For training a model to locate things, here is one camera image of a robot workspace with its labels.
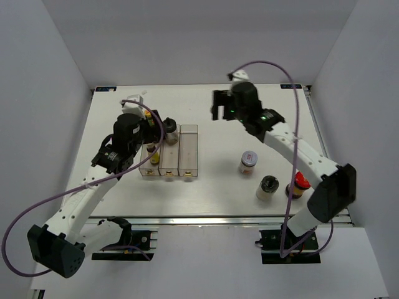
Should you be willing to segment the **small yellow label bottle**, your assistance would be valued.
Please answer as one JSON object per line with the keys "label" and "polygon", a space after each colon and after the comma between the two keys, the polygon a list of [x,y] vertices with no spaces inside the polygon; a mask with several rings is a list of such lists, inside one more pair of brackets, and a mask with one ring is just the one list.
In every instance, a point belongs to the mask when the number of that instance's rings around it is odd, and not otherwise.
{"label": "small yellow label bottle", "polygon": [[152,165],[158,165],[160,162],[160,154],[156,149],[156,144],[155,143],[147,144],[146,149],[147,149],[147,154],[150,157],[149,162]]}

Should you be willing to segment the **black lid spice jar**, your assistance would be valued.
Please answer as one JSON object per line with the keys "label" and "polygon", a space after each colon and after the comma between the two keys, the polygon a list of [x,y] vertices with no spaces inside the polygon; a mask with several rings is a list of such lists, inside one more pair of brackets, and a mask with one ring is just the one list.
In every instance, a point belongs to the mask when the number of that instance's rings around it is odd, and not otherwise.
{"label": "black lid spice jar", "polygon": [[179,134],[176,121],[172,118],[167,117],[163,121],[163,127],[165,129],[165,141],[168,145],[175,145],[178,142]]}

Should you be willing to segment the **white lid sauce jar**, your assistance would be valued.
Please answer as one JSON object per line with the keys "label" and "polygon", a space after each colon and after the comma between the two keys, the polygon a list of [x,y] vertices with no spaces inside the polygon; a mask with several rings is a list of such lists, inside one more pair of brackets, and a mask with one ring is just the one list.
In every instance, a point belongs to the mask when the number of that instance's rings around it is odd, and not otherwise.
{"label": "white lid sauce jar", "polygon": [[252,174],[257,161],[258,156],[254,151],[245,151],[241,156],[239,171],[242,174]]}

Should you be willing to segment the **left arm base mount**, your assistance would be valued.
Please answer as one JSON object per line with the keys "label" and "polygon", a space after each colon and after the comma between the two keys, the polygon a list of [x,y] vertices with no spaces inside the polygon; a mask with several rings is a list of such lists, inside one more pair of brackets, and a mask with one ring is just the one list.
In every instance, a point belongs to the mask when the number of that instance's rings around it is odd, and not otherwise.
{"label": "left arm base mount", "polygon": [[134,229],[126,219],[109,217],[108,223],[114,223],[122,229],[118,242],[110,244],[92,254],[92,260],[150,262],[157,246],[158,232],[155,230]]}

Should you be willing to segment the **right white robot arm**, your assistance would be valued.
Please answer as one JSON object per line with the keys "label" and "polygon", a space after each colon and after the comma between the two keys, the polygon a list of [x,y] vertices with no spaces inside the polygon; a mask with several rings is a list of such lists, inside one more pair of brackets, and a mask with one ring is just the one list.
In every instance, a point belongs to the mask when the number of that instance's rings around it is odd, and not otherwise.
{"label": "right white robot arm", "polygon": [[286,247],[298,247],[308,231],[327,223],[355,201],[355,168],[337,164],[298,139],[283,116],[262,107],[253,83],[235,82],[228,90],[213,91],[214,120],[218,119],[220,107],[224,108],[223,119],[240,121],[250,135],[277,151],[296,172],[301,172],[314,190],[306,206],[287,221],[287,229],[281,233]]}

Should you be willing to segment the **black grinder white bottle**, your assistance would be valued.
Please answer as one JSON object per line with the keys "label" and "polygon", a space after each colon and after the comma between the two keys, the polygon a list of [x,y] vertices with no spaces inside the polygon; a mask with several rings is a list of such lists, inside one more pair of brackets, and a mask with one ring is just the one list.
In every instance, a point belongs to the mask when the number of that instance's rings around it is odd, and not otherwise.
{"label": "black grinder white bottle", "polygon": [[261,201],[270,201],[279,188],[279,181],[275,176],[264,176],[256,189],[256,197]]}

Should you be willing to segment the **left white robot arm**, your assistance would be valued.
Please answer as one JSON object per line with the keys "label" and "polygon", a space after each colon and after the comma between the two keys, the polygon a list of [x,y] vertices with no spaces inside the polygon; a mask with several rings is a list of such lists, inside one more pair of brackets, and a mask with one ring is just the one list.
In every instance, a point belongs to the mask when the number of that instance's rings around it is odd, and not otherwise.
{"label": "left white robot arm", "polygon": [[63,206],[43,226],[29,229],[27,239],[36,262],[70,278],[88,255],[131,246],[132,226],[124,218],[110,216],[91,232],[83,233],[82,229],[106,193],[123,175],[139,167],[134,159],[140,148],[163,141],[161,118],[156,110],[150,115],[152,122],[134,113],[119,115],[113,133],[102,141],[82,184],[71,190]]}

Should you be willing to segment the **red chili sauce bottle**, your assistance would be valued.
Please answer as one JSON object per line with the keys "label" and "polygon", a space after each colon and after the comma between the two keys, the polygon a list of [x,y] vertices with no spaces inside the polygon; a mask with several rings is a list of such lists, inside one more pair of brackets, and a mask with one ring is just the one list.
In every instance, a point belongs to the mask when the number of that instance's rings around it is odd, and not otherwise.
{"label": "red chili sauce bottle", "polygon": [[154,127],[155,126],[155,122],[154,122],[154,119],[153,119],[153,116],[152,116],[151,112],[149,110],[145,110],[144,114],[145,114],[145,117],[147,119],[147,122],[148,122],[149,126],[150,127]]}

